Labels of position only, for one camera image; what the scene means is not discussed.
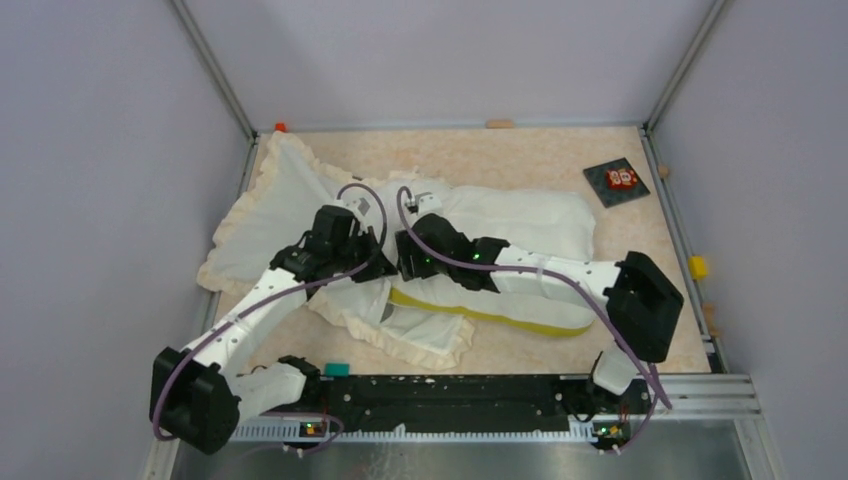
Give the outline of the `teal small block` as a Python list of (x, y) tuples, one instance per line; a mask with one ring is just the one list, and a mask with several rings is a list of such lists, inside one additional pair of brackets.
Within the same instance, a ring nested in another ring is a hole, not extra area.
[(350, 375), (350, 365), (343, 362), (329, 362), (325, 364), (323, 375), (326, 377), (348, 377)]

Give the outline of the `aluminium frame rail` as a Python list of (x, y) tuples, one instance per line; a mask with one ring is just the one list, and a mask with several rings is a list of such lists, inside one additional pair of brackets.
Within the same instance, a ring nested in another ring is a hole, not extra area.
[(206, 40), (200, 25), (196, 21), (186, 1), (168, 0), (181, 28), (187, 35), (188, 41), (198, 55), (199, 62), (216, 90), (219, 98), (236, 122), (241, 133), (249, 140), (257, 136), (257, 130), (253, 127), (248, 116), (241, 105), (233, 87), (228, 81), (219, 61), (216, 58), (210, 44)]

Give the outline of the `white pillow yellow edge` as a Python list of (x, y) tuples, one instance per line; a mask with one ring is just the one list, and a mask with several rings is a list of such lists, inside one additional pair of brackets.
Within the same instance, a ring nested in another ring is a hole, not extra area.
[[(410, 193), (408, 202), (418, 206), (412, 220), (436, 213), (468, 237), (441, 212), (432, 193), (414, 195), (408, 186), (397, 193)], [(588, 259), (531, 251), (503, 238), (468, 238), (473, 246), (469, 262), (445, 258), (420, 243), (432, 256), (456, 268), (449, 276), (437, 274), (408, 282), (400, 276), (396, 296), (400, 303), (553, 337), (580, 335), (605, 315), (602, 266)]]

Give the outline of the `white ruffled pillowcase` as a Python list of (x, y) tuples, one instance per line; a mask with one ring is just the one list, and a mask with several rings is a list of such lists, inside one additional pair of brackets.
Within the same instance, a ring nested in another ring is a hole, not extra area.
[[(312, 225), (315, 211), (354, 176), (319, 160), (293, 134), (265, 136), (248, 189), (213, 235), (198, 284), (220, 298), (221, 320), (244, 297), (272, 256)], [(405, 293), (399, 277), (321, 289), (289, 313), (248, 364), (296, 355), (323, 366), (347, 363), (359, 374), (446, 371), (472, 346), (474, 324), (438, 312), (432, 301)]]

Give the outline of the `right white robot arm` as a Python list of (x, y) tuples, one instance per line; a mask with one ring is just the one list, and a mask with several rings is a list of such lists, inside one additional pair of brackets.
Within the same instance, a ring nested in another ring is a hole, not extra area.
[(684, 298), (646, 254), (617, 262), (565, 259), (493, 237), (469, 239), (436, 213), (433, 198), (402, 186), (395, 197), (402, 230), (395, 235), (398, 269), (406, 281), (441, 276), (468, 291), (521, 294), (587, 307), (614, 343), (604, 350), (586, 385), (589, 404), (612, 412), (642, 375), (664, 406), (671, 401), (656, 369), (667, 359)]

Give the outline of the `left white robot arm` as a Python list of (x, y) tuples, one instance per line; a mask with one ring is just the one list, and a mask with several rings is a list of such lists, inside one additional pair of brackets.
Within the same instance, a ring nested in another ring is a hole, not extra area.
[(166, 347), (157, 355), (149, 413), (156, 439), (212, 454), (242, 423), (277, 406), (302, 414), (317, 407), (321, 388), (310, 379), (309, 363), (282, 360), (257, 373), (243, 370), (276, 326), (321, 288), (393, 273), (382, 251), (387, 211), (381, 201), (376, 209), (379, 222), (371, 226), (352, 203), (321, 206), (311, 228), (272, 257), (229, 313), (182, 349)]

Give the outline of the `yellow small block right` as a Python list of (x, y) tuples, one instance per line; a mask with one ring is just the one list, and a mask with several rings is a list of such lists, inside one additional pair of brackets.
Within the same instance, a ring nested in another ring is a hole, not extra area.
[(693, 255), (688, 258), (688, 270), (691, 278), (695, 281), (705, 279), (710, 273), (706, 259), (699, 255)]

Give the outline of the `wooden peg back edge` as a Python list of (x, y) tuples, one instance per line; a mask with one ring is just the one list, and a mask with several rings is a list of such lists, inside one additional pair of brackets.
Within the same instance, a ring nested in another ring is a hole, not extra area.
[(486, 129), (512, 129), (515, 123), (510, 119), (491, 119), (485, 122)]

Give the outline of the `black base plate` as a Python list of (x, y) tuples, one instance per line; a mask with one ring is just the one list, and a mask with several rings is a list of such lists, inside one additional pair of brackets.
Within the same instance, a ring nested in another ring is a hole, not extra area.
[(565, 432), (580, 420), (648, 411), (647, 384), (620, 396), (585, 375), (351, 375), (311, 381), (280, 413), (328, 415), (347, 433)]

